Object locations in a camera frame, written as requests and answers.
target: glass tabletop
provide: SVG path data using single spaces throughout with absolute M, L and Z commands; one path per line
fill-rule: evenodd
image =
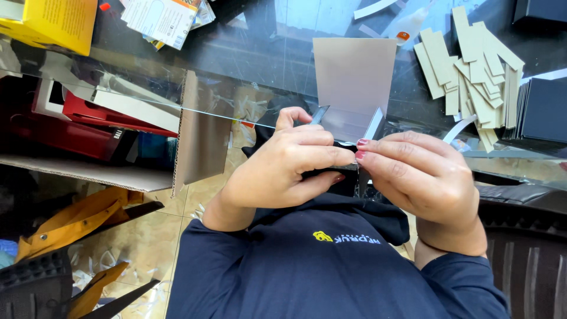
M 120 19 L 124 7 L 119 0 L 99 2 L 108 2 L 111 8 L 97 11 L 90 56 L 46 51 L 14 40 L 11 49 L 21 67 L 4 69 L 174 108 L 181 107 L 183 80 L 192 70 L 202 88 L 194 111 L 269 127 L 281 107 L 297 105 L 313 112 L 318 106 L 312 38 L 370 37 L 361 28 L 387 37 L 399 19 L 430 4 L 399 0 L 354 20 L 355 10 L 376 0 L 216 0 L 210 3 L 217 17 L 213 23 L 191 30 L 181 50 L 163 47 L 156 52 Z M 451 20 L 451 8 L 456 6 L 465 6 L 470 23 L 484 21 L 526 63 L 524 77 L 567 67 L 567 33 L 517 30 L 511 25 L 515 0 L 437 0 L 431 5 L 421 29 L 442 31 L 450 55 L 459 53 Z M 413 39 L 396 52 L 387 120 L 442 137 L 455 120 L 444 115 L 443 99 L 431 99 L 413 52 L 416 42 Z M 567 183 L 561 158 L 504 144 L 496 145 L 498 152 L 486 154 L 475 143 L 472 125 L 464 136 L 470 150 L 463 154 L 471 159 L 472 169 L 546 184 L 549 176 L 530 171 L 545 161 L 557 169 L 553 176 L 560 179 L 559 187 L 567 189 L 561 184 Z M 532 162 L 510 170 L 493 165 L 501 158 Z

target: fingernail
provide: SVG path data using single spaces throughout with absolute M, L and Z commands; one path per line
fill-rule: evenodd
M 336 184 L 336 183 L 342 181 L 343 179 L 345 179 L 345 176 L 341 174 L 341 175 L 335 177 L 335 180 L 333 181 L 333 184 Z
M 364 155 L 366 155 L 366 152 L 363 151 L 363 150 L 358 150 L 358 151 L 354 154 L 354 156 L 356 156 L 356 158 L 358 158 L 359 160 L 361 160 L 361 159 L 364 157 Z

